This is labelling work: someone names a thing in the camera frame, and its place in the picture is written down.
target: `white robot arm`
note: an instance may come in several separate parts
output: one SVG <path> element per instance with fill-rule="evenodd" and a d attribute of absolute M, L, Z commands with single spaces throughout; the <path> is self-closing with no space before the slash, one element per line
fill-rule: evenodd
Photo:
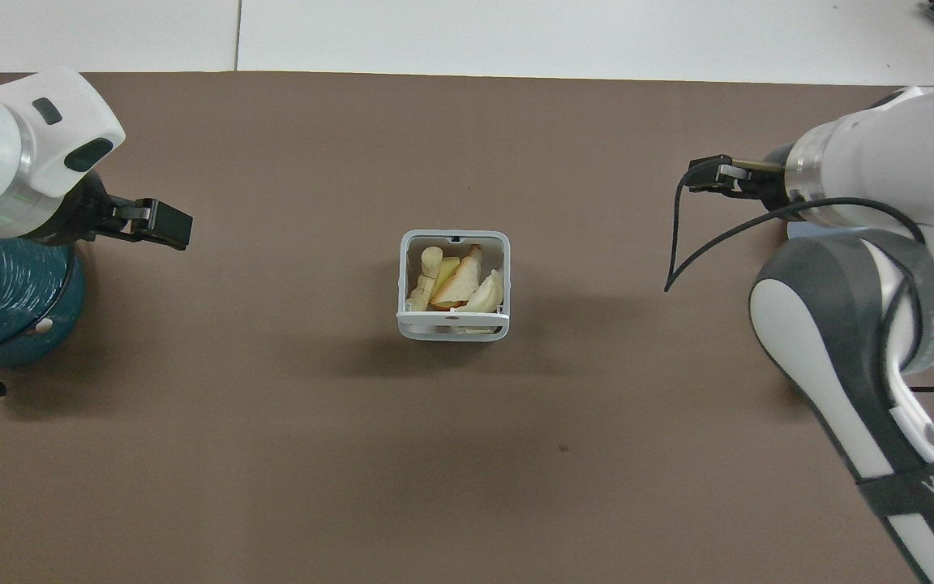
<path fill-rule="evenodd" d="M 789 241 L 760 271 L 749 310 L 872 512 L 934 583 L 934 424 L 901 377 L 934 365 L 934 88 L 894 93 L 766 161 L 696 161 L 681 184 L 819 225 L 874 228 Z M 923 243 L 905 237 L 912 223 L 831 204 L 840 197 L 898 210 Z"/>
<path fill-rule="evenodd" d="M 59 245 L 104 235 L 185 249 L 192 217 L 107 195 L 92 171 L 123 140 L 114 112 L 74 71 L 0 85 L 0 238 Z"/>

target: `white wall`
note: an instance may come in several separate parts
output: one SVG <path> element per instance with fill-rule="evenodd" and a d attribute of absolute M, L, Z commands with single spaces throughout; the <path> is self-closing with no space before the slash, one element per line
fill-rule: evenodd
<path fill-rule="evenodd" d="M 0 0 L 0 71 L 228 71 L 240 0 Z"/>
<path fill-rule="evenodd" d="M 49 64 L 934 84 L 934 23 L 920 0 L 0 0 L 0 71 Z"/>

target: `apple slice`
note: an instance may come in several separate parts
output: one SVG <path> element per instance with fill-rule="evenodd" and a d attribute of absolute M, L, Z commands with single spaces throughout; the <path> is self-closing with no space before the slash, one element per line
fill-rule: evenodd
<path fill-rule="evenodd" d="M 435 281 L 437 281 L 441 264 L 442 249 L 440 247 L 431 245 L 420 254 L 420 271 L 422 271 L 422 274 L 416 278 L 416 288 L 409 293 L 409 298 L 405 300 L 409 303 L 409 310 L 427 310 L 427 300 L 431 299 L 431 292 L 435 291 Z"/>
<path fill-rule="evenodd" d="M 470 247 L 466 258 L 460 261 L 456 270 L 452 271 L 452 276 L 445 281 L 434 298 L 431 299 L 431 306 L 438 309 L 452 309 L 453 307 L 462 307 L 471 294 L 478 289 L 478 280 L 482 275 L 482 247 L 474 244 Z"/>
<path fill-rule="evenodd" d="M 435 278 L 435 292 L 442 289 L 445 281 L 456 271 L 456 266 L 460 265 L 460 258 L 442 258 L 442 265 L 438 268 L 438 277 Z"/>
<path fill-rule="evenodd" d="M 458 311 L 464 313 L 491 313 L 503 302 L 503 274 L 492 270 L 481 286 L 471 294 L 470 299 Z"/>

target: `teal cable wrap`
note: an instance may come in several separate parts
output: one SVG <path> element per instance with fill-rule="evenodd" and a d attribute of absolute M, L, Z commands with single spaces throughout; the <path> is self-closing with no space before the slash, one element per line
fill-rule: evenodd
<path fill-rule="evenodd" d="M 36 361 L 62 343 L 81 313 L 84 288 L 81 263 L 69 247 L 0 239 L 0 367 Z M 51 306 L 52 328 L 26 333 Z"/>

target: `white basket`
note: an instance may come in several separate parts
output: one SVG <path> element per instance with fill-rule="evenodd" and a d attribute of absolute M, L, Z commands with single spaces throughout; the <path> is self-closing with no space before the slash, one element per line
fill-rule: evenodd
<path fill-rule="evenodd" d="M 503 303 L 495 313 L 464 311 L 411 311 L 405 299 L 410 282 L 420 276 L 420 252 L 440 247 L 445 256 L 467 256 L 472 244 L 482 248 L 482 277 L 499 270 L 503 274 Z M 511 328 L 511 241 L 498 230 L 411 230 L 405 233 L 399 250 L 399 307 L 396 310 L 403 336 L 419 341 L 474 341 L 486 343 L 507 336 Z M 493 333 L 461 333 L 463 326 L 486 326 Z"/>

